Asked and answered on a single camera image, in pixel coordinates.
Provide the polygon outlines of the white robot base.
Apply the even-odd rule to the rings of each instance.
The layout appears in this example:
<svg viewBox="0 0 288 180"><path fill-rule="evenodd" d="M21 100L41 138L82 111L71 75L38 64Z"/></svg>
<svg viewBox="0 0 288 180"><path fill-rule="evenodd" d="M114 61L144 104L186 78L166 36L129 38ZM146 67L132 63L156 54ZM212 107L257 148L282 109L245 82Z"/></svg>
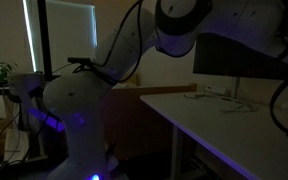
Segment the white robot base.
<svg viewBox="0 0 288 180"><path fill-rule="evenodd" d="M62 75L49 83L35 73L12 73L7 80L28 113L41 119L52 114L64 124L68 157L47 180L126 180L111 175L117 163L106 156L99 104L110 84L91 72Z"/></svg>

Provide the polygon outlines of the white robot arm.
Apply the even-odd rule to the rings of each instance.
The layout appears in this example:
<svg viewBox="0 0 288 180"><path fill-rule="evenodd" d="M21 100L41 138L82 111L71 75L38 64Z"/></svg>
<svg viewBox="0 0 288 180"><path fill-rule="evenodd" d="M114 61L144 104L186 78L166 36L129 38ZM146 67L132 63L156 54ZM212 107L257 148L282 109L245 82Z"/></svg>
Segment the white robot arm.
<svg viewBox="0 0 288 180"><path fill-rule="evenodd" d="M197 74L288 80L288 0L136 0L92 60L120 79L150 48L195 52Z"/></svg>

